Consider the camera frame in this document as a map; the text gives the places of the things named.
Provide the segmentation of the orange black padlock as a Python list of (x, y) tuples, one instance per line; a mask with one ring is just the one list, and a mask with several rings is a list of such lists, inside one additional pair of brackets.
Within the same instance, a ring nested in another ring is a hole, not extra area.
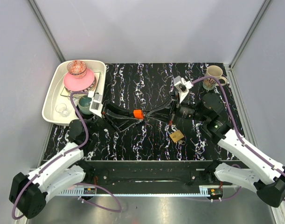
[(142, 110), (134, 110), (133, 115), (136, 119), (144, 119), (145, 113)]

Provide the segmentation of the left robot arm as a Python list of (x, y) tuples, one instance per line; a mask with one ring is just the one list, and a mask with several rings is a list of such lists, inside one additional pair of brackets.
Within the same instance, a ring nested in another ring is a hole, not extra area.
[(63, 150), (52, 157), (44, 166), (37, 168), (34, 174), (29, 173), (28, 175), (24, 175), (20, 172), (13, 178), (9, 196), (10, 201), (14, 204), (12, 219), (19, 220), (24, 216), (31, 217), (32, 213), (37, 214), (35, 207), (30, 208), (30, 205), (34, 204), (35, 200), (39, 197), (42, 198), (42, 204), (46, 204), (47, 201), (44, 196), (45, 190), (42, 189), (43, 183), (35, 182), (36, 179), (46, 181), (47, 177), (57, 177), (67, 167), (83, 158), (84, 152), (82, 147), (84, 147), (89, 140), (89, 132), (74, 100), (71, 100), (71, 104), (79, 118), (78, 121), (81, 122), (80, 127), (84, 129), (84, 141), (80, 145), (68, 143)]

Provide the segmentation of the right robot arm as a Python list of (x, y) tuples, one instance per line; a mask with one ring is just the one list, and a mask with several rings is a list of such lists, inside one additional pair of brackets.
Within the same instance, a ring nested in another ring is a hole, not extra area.
[(225, 107), (214, 93), (206, 93), (194, 105), (180, 101), (175, 92), (161, 106), (146, 113), (147, 118), (173, 124), (177, 118), (202, 122), (205, 138), (226, 149), (242, 161), (249, 170), (231, 167), (215, 161), (206, 169), (205, 181), (215, 185), (219, 181), (239, 185), (254, 193), (267, 205), (279, 207), (285, 200), (285, 165), (273, 160), (236, 129), (233, 121), (224, 114)]

